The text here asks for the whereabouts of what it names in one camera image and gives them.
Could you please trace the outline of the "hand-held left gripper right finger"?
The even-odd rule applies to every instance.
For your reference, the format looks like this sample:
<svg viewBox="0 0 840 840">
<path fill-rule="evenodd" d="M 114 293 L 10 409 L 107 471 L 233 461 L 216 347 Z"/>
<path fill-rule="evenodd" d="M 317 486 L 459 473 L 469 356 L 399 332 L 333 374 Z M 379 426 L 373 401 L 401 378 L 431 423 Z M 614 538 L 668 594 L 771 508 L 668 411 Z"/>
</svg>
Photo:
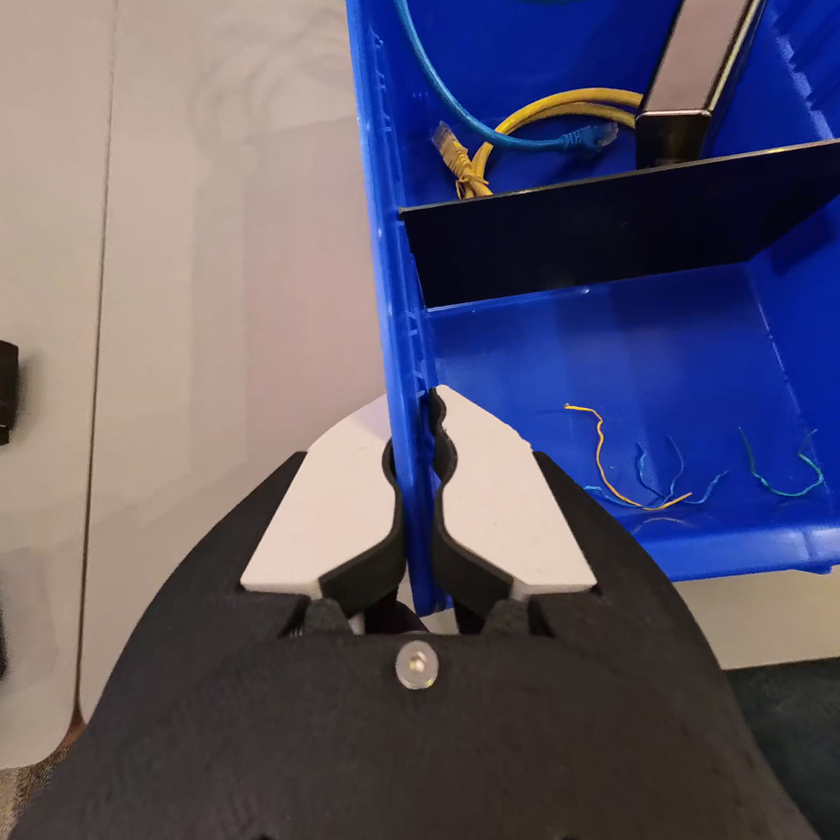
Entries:
<svg viewBox="0 0 840 840">
<path fill-rule="evenodd" d="M 595 574 L 530 443 L 447 385 L 428 393 L 434 437 L 432 565 L 485 620 L 499 602 L 589 592 Z"/>
</svg>

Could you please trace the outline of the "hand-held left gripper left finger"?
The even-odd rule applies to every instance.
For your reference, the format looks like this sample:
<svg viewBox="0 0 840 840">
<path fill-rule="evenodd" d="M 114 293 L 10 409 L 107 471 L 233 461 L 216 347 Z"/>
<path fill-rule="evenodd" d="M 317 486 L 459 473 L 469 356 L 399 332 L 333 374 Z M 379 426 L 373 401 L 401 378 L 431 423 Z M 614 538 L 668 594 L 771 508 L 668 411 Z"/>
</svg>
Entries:
<svg viewBox="0 0 840 840">
<path fill-rule="evenodd" d="M 307 450 L 240 577 L 247 592 L 335 602 L 346 616 L 398 592 L 405 518 L 385 396 Z"/>
</svg>

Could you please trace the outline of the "blue plastic bin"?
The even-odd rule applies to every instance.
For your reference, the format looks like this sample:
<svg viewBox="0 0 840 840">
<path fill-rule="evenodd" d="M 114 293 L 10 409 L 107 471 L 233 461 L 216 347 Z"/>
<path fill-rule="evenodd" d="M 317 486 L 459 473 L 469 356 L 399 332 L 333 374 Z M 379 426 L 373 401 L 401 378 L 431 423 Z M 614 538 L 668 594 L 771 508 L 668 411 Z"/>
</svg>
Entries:
<svg viewBox="0 0 840 840">
<path fill-rule="evenodd" d="M 408 563 L 421 614 L 446 605 L 429 558 L 437 480 L 427 391 L 447 385 L 514 427 L 579 485 L 600 484 L 602 462 L 625 496 L 638 485 L 636 444 L 661 490 L 677 471 L 667 436 L 686 462 L 679 493 L 701 507 L 660 513 L 598 500 L 635 534 L 672 581 L 838 566 L 838 197 L 751 260 L 446 308 L 427 308 L 402 209 L 457 201 L 455 178 L 432 138 L 449 123 L 480 144 L 428 86 L 394 2 L 348 2 L 360 139 L 392 415 L 397 477 L 406 502 Z M 767 2 L 714 159 L 838 140 L 838 2 Z M 494 196 L 635 172 L 628 130 L 591 158 L 494 150 Z M 759 473 L 749 474 L 738 427 Z"/>
</svg>

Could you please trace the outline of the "black ethernet splitter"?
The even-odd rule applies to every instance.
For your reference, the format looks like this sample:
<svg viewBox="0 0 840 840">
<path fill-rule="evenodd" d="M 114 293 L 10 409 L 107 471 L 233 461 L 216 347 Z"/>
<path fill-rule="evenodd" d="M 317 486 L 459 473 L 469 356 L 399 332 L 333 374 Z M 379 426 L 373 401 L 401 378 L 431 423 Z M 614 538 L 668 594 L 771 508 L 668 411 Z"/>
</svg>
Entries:
<svg viewBox="0 0 840 840">
<path fill-rule="evenodd" d="M 710 155 L 765 5 L 680 3 L 635 118 L 639 171 Z"/>
</svg>

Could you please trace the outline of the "yellow twist tie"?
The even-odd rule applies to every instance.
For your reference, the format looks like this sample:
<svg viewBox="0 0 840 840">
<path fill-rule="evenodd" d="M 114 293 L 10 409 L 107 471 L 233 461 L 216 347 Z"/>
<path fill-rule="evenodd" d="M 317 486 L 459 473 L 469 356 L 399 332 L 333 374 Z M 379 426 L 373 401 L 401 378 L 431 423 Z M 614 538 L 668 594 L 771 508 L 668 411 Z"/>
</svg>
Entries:
<svg viewBox="0 0 840 840">
<path fill-rule="evenodd" d="M 658 499 L 658 503 L 652 504 L 644 504 L 633 499 L 626 497 L 623 493 L 618 491 L 610 480 L 607 478 L 607 474 L 605 472 L 605 468 L 602 462 L 602 451 L 603 447 L 606 442 L 606 438 L 603 431 L 603 424 L 604 419 L 601 414 L 599 414 L 595 409 L 590 408 L 588 406 L 576 406 L 569 403 L 563 405 L 564 410 L 574 413 L 583 413 L 591 415 L 595 418 L 595 434 L 597 437 L 597 443 L 595 445 L 595 467 L 599 474 L 599 477 L 602 481 L 602 488 L 600 488 L 600 492 L 609 494 L 609 497 L 617 504 L 625 507 L 625 508 L 632 508 L 636 510 L 646 511 L 646 512 L 656 512 L 656 511 L 664 511 L 668 508 L 672 508 L 675 505 L 686 502 L 688 499 L 692 497 L 692 493 L 689 491 L 681 496 L 674 496 L 674 497 L 663 497 L 658 493 L 654 493 Z"/>
</svg>

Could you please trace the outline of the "blue twist tie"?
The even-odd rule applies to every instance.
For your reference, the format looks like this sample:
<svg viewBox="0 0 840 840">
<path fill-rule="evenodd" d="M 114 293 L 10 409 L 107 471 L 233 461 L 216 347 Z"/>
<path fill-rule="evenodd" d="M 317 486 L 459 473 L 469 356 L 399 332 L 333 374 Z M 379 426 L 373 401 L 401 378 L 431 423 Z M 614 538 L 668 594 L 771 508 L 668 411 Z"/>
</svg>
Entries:
<svg viewBox="0 0 840 840">
<path fill-rule="evenodd" d="M 667 436 L 666 439 L 668 440 L 669 446 L 671 447 L 672 452 L 675 455 L 676 460 L 677 460 L 677 471 L 674 474 L 673 478 L 671 479 L 670 483 L 668 484 L 667 490 L 659 489 L 657 486 L 655 486 L 654 484 L 652 484 L 648 480 L 648 478 L 646 476 L 648 453 L 647 453 L 646 449 L 641 444 L 636 444 L 636 454 L 635 454 L 635 460 L 634 460 L 635 478 L 636 478 L 636 481 L 637 481 L 638 485 L 640 487 L 642 487 L 643 489 L 645 489 L 653 497 L 653 499 L 651 501 L 641 502 L 641 503 L 644 503 L 644 504 L 658 503 L 658 499 L 655 495 L 655 492 L 658 493 L 659 495 L 663 496 L 663 497 L 674 497 L 674 496 L 678 497 L 678 496 L 681 496 L 681 495 L 686 493 L 686 492 L 685 493 L 679 493 L 679 483 L 680 483 L 681 478 L 682 478 L 682 476 L 685 472 L 685 469 L 686 469 L 686 462 L 685 462 L 684 456 L 682 455 L 681 450 L 679 449 L 676 441 L 671 436 Z M 709 498 L 714 493 L 715 489 L 719 486 L 719 484 L 725 478 L 728 477 L 728 475 L 729 475 L 728 470 L 725 470 L 725 471 L 717 474 L 716 476 L 714 476 L 710 480 L 710 483 L 707 484 L 706 488 L 699 495 L 691 492 L 692 497 L 690 499 L 688 499 L 688 501 L 679 503 L 679 504 L 677 504 L 677 505 L 675 505 L 674 507 L 671 507 L 671 508 L 676 508 L 676 507 L 679 507 L 679 506 L 688 506 L 690 508 L 699 508 L 699 507 L 703 506 L 704 504 L 706 504 L 709 501 Z M 600 488 L 602 488 L 602 483 L 598 486 L 594 486 L 594 485 L 584 486 L 584 491 L 586 491 L 588 494 L 590 494 L 591 496 L 593 496 L 593 497 L 595 497 L 595 498 L 597 498 L 601 501 L 606 501 L 610 504 L 613 504 L 615 506 L 619 506 L 619 507 L 622 507 L 622 508 L 632 509 L 632 508 L 629 508 L 629 507 L 623 507 L 623 506 L 615 503 L 609 497 L 609 494 L 607 494 L 607 493 L 602 494 L 600 492 Z"/>
</svg>

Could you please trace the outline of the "green twist tie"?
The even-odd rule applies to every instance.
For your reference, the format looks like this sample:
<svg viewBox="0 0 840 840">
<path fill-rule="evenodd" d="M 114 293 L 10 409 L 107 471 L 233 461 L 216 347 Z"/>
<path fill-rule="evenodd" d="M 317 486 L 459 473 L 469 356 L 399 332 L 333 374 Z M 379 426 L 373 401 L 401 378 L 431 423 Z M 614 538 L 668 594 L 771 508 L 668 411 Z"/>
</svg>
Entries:
<svg viewBox="0 0 840 840">
<path fill-rule="evenodd" d="M 784 499 L 799 499 L 806 497 L 814 490 L 825 486 L 825 477 L 821 467 L 808 456 L 806 451 L 811 445 L 812 438 L 816 434 L 816 429 L 810 430 L 806 433 L 795 454 L 795 456 L 814 473 L 815 479 L 801 490 L 796 491 L 780 490 L 771 485 L 771 483 L 769 483 L 769 481 L 759 473 L 753 447 L 751 446 L 746 432 L 741 426 L 738 427 L 738 432 L 747 456 L 749 474 L 769 493 Z"/>
</svg>

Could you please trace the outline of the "black divider panel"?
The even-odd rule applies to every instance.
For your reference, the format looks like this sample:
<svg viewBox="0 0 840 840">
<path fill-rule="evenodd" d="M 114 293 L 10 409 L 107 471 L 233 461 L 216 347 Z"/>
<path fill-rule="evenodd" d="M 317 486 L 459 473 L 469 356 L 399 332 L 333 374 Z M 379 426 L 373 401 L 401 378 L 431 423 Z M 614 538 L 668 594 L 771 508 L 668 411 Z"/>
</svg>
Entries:
<svg viewBox="0 0 840 840">
<path fill-rule="evenodd" d="M 404 208 L 427 308 L 747 262 L 839 193 L 838 140 Z"/>
</svg>

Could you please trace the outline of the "small black object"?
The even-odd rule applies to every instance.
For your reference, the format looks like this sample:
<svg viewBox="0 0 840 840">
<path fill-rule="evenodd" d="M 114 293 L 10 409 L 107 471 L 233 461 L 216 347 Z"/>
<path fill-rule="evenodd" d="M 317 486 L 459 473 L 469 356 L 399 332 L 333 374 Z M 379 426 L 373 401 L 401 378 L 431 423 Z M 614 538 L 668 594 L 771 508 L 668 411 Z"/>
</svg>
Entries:
<svg viewBox="0 0 840 840">
<path fill-rule="evenodd" d="M 9 444 L 17 423 L 19 393 L 19 349 L 14 343 L 1 344 L 1 446 Z"/>
</svg>

